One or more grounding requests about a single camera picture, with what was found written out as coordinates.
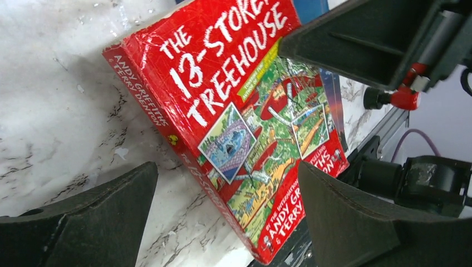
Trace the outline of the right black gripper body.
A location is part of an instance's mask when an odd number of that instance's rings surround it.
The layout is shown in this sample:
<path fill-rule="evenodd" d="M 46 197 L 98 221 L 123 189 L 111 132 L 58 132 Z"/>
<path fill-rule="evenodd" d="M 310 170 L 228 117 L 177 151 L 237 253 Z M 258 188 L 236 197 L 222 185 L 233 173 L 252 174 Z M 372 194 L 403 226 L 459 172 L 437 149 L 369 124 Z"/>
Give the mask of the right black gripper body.
<path fill-rule="evenodd" d="M 449 78 L 469 57 L 470 50 L 471 1 L 446 2 L 424 34 L 405 76 L 405 86 L 415 92 L 428 91 Z"/>

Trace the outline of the red 13-storey treehouse book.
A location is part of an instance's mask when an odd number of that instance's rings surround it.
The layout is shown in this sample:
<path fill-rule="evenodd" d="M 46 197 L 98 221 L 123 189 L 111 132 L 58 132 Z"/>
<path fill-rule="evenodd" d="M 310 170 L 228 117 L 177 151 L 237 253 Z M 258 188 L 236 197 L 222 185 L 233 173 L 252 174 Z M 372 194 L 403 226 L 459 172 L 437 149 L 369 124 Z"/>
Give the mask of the red 13-storey treehouse book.
<path fill-rule="evenodd" d="M 298 167 L 348 166 L 327 90 L 278 54 L 292 1 L 188 1 L 102 51 L 254 258 L 268 265 L 306 213 Z"/>

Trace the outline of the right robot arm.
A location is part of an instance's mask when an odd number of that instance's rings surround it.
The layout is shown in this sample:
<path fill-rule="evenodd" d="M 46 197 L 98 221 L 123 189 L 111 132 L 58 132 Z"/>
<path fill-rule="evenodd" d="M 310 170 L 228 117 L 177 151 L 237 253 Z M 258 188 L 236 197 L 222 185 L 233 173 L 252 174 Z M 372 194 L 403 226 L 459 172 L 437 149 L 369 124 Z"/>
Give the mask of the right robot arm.
<path fill-rule="evenodd" d="M 365 84 L 367 110 L 413 111 L 457 65 L 471 93 L 471 2 L 347 1 L 285 36 L 278 53 Z M 450 217 L 471 205 L 469 162 L 432 155 L 357 167 L 359 189 L 398 205 Z"/>

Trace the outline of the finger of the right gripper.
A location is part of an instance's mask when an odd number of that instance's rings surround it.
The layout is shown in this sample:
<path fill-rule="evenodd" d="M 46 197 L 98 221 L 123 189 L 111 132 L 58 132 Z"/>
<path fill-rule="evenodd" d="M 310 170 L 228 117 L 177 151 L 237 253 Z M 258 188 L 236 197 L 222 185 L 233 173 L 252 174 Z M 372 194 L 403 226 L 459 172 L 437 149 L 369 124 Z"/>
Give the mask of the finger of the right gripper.
<path fill-rule="evenodd" d="M 279 55 L 384 90 L 399 87 L 442 1 L 346 1 L 297 28 L 279 45 Z M 332 49 L 327 64 L 315 60 L 315 45 Z"/>

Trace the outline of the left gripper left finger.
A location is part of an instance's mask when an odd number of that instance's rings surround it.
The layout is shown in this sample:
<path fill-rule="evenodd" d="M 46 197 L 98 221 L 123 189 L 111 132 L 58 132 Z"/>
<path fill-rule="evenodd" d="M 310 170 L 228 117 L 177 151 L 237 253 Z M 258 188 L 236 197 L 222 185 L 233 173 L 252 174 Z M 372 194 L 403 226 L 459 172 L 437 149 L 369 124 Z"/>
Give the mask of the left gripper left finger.
<path fill-rule="evenodd" d="M 134 266 L 158 181 L 146 162 L 92 189 L 1 217 L 2 266 Z"/>

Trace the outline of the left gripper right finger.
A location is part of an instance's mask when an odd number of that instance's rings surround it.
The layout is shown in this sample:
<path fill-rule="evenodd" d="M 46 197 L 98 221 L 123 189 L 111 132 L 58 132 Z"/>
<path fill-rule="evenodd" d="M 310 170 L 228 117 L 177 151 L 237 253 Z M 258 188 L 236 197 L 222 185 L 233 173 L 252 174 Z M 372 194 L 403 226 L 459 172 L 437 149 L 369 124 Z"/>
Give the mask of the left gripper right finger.
<path fill-rule="evenodd" d="M 471 218 L 392 204 L 307 162 L 298 182 L 318 266 L 471 265 Z"/>

